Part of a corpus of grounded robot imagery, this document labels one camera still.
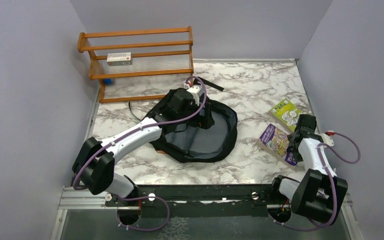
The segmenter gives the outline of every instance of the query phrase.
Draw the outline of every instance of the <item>white box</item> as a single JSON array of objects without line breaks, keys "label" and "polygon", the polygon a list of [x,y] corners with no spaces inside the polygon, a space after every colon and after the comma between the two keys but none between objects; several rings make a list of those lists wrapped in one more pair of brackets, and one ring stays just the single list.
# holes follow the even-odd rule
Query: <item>white box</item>
[{"label": "white box", "polygon": [[108,64],[108,66],[132,65],[132,53],[110,53],[106,56],[106,64]]}]

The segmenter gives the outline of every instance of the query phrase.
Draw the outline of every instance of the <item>blue object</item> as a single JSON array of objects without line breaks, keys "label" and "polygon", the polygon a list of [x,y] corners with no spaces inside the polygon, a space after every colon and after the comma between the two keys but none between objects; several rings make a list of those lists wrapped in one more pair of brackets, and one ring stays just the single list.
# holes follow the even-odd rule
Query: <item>blue object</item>
[{"label": "blue object", "polygon": [[105,78],[105,79],[103,80],[103,83],[104,83],[104,84],[112,84],[112,83],[113,83],[113,80],[111,80],[111,78]]}]

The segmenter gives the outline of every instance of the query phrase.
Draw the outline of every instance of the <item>black bag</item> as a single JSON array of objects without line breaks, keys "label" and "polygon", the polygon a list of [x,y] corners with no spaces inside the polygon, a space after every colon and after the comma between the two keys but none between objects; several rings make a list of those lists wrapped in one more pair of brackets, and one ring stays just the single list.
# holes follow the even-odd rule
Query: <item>black bag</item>
[{"label": "black bag", "polygon": [[[169,97],[163,98],[149,112],[164,106],[167,103],[165,99],[170,99],[172,94],[170,91],[167,94]],[[180,163],[215,163],[225,159],[235,147],[238,116],[233,109],[221,102],[208,97],[207,102],[211,103],[213,126],[202,129],[185,123],[179,124],[175,131],[150,142],[154,149],[165,152]]]}]

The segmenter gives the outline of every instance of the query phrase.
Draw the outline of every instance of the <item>shelf slat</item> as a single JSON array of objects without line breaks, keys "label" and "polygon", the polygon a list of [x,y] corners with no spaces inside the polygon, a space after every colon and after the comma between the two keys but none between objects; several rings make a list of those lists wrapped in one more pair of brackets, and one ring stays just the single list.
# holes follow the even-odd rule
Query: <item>shelf slat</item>
[{"label": "shelf slat", "polygon": [[102,104],[112,104],[129,101],[145,101],[145,100],[157,100],[164,98],[165,95],[151,95],[151,96],[128,96],[117,98],[104,98],[100,101]]},{"label": "shelf slat", "polygon": [[148,35],[148,34],[187,33],[189,31],[190,31],[190,27],[178,27],[178,28],[133,30],[133,31],[94,32],[94,33],[85,33],[84,37],[85,38],[105,38],[105,37],[134,36],[134,35]]},{"label": "shelf slat", "polygon": [[[144,58],[144,57],[158,57],[158,56],[171,56],[171,55],[183,55],[191,53],[190,50],[183,51],[159,51],[159,52],[146,52],[146,53],[132,53],[132,58]],[[106,60],[106,55],[96,56],[96,60]]]},{"label": "shelf slat", "polygon": [[165,74],[191,74],[192,69],[173,69],[173,70],[159,70],[159,71],[142,71],[142,72],[125,72],[125,73],[109,73],[92,75],[92,79],[115,79],[115,78],[127,78],[127,77],[143,77],[143,76],[156,76]]},{"label": "shelf slat", "polygon": [[99,50],[112,50],[112,49],[134,49],[134,48],[149,48],[149,47],[165,47],[165,46],[179,46],[191,45],[191,41],[162,41],[162,42],[144,42],[144,43],[131,43],[131,44],[118,44],[118,45],[104,45],[104,46],[84,46],[82,51],[99,51]]}]

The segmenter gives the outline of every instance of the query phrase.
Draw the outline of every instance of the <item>wooden shelf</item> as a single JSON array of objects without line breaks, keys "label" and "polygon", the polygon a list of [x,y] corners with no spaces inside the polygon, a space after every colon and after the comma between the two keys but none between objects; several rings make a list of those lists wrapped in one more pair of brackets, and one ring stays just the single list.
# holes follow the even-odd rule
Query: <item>wooden shelf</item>
[{"label": "wooden shelf", "polygon": [[[165,42],[146,42],[115,45],[95,45],[92,46],[89,38],[110,38],[135,35],[152,34],[173,34],[189,33],[187,40],[165,41]],[[105,83],[103,79],[145,77],[156,75],[189,74],[194,72],[194,63],[192,60],[192,45],[194,43],[192,28],[164,28],[164,29],[146,29],[132,31],[114,31],[114,32],[81,32],[77,42],[79,53],[87,51],[90,57],[89,77],[91,80],[99,80],[99,102],[116,103],[126,101],[142,101],[150,99],[160,99],[164,95],[154,96],[132,96],[119,98],[105,98]],[[188,50],[159,51],[134,53],[132,52],[132,65],[108,66],[106,55],[96,55],[95,51],[135,49],[135,48],[158,48],[167,46],[188,46]]]}]

